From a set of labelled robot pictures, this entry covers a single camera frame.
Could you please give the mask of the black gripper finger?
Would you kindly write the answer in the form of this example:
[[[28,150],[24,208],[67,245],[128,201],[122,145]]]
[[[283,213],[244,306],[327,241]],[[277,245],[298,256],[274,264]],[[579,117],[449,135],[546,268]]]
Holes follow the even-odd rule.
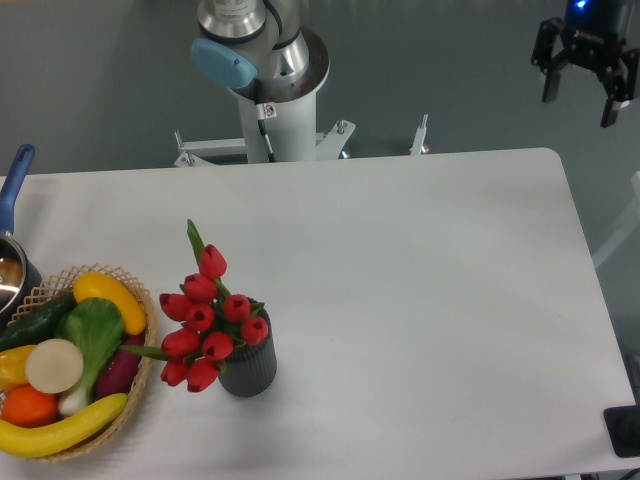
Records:
[[[607,128],[616,123],[622,106],[639,96],[639,49],[624,49],[612,66],[605,67],[600,80],[606,92],[600,126]]]
[[[554,54],[556,41],[564,29],[564,21],[559,17],[550,18],[540,23],[531,64],[539,68],[544,76],[542,102],[550,103],[557,98],[561,80],[561,70],[568,64],[567,54],[563,48]]]

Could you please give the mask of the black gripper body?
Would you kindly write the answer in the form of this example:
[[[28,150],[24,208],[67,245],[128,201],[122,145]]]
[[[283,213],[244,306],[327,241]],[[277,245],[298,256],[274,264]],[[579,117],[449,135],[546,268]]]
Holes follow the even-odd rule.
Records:
[[[561,41],[569,63],[596,74],[636,81],[636,49],[627,44],[635,1],[568,1]]]

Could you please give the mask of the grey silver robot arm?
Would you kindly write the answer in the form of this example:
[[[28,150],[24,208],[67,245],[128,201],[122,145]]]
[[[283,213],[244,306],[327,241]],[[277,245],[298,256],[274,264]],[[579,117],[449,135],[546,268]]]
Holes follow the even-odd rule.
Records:
[[[639,51],[627,42],[633,1],[569,1],[561,17],[542,21],[531,63],[544,77],[542,100],[556,99],[562,70],[582,68],[605,90],[600,125],[639,96]],[[310,69],[303,58],[283,66],[286,50],[302,37],[297,1],[202,1],[197,8],[200,35],[191,57],[212,81],[246,89],[252,101],[273,101]]]

